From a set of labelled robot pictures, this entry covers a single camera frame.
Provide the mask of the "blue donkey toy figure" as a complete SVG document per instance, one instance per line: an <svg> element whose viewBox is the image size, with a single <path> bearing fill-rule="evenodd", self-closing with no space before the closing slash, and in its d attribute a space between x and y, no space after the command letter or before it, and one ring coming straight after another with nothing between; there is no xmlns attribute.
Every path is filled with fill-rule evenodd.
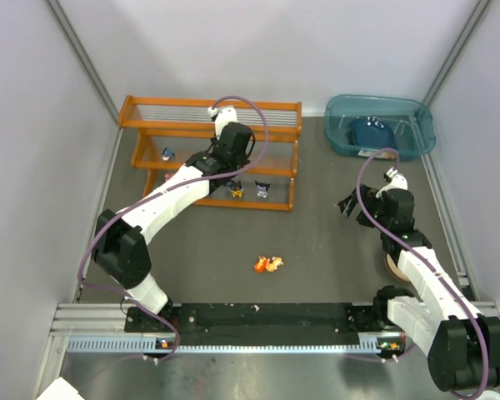
<svg viewBox="0 0 500 400"><path fill-rule="evenodd" d="M175 152L170 147L165 147L162 150L162 160L171 161L175 158Z"/></svg>

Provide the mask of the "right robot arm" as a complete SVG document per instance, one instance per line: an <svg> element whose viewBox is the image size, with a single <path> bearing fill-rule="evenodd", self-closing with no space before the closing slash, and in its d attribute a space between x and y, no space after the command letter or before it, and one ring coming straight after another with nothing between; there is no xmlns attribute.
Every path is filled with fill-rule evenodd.
<svg viewBox="0 0 500 400"><path fill-rule="evenodd" d="M364 184L338 204L344 217L355 207L357 222L380 232L391 266L415 288L388 286L377 292L377 319L401 328L427 358L431 378L443 392L483 392L500 387L500 318L487 317L464 297L438 262L433 245L415 227L414 196L407 189L383 192Z"/></svg>

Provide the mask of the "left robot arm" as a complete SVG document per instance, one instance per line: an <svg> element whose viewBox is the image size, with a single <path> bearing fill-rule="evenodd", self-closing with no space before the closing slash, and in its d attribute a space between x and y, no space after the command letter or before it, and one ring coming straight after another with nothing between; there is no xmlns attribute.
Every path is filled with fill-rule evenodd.
<svg viewBox="0 0 500 400"><path fill-rule="evenodd" d="M252 129L239 122L224 126L210 148L193 154L163 185L103 233L91 258L150 313L167 318L172 301L151 274L148 244L181 211L228 183L249 164Z"/></svg>

